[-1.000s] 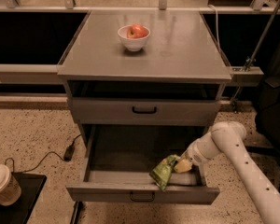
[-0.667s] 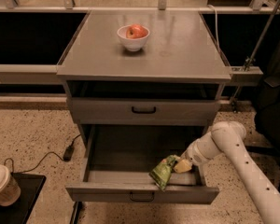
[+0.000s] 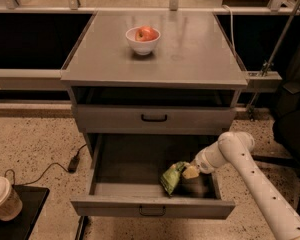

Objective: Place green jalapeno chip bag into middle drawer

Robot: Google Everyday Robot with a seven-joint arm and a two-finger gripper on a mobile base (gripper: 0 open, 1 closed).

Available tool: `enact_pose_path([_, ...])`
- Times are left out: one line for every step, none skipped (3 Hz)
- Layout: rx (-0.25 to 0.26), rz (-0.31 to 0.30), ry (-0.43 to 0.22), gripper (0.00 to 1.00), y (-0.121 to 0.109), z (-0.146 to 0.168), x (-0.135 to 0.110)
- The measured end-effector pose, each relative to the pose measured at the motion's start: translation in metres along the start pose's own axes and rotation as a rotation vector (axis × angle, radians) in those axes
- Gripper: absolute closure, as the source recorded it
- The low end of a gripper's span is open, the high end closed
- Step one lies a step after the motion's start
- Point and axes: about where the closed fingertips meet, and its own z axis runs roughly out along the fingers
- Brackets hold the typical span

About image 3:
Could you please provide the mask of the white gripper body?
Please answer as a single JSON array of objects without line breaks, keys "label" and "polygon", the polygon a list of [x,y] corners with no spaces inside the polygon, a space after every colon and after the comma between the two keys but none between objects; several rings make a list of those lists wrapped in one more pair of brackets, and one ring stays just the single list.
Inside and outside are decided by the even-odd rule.
[{"label": "white gripper body", "polygon": [[191,164],[196,168],[199,173],[210,174],[214,171],[214,167],[208,162],[205,151],[200,151]]}]

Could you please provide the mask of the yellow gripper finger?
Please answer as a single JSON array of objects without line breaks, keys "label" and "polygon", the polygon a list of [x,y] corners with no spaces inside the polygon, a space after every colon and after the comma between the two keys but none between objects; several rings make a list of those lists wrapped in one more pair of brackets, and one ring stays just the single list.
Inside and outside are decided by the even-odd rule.
[{"label": "yellow gripper finger", "polygon": [[199,176],[199,174],[200,174],[200,171],[194,165],[191,165],[191,164],[187,164],[185,166],[184,171],[182,172],[182,176],[185,179],[197,178]]}]

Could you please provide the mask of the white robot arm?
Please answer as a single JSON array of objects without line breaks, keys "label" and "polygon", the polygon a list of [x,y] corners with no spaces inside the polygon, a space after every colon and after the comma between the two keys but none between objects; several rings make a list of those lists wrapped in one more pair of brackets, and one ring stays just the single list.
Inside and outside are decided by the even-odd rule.
[{"label": "white robot arm", "polygon": [[300,240],[300,216],[254,162],[255,141],[247,132],[225,132],[186,165],[185,179],[230,163],[239,173],[277,240]]}]

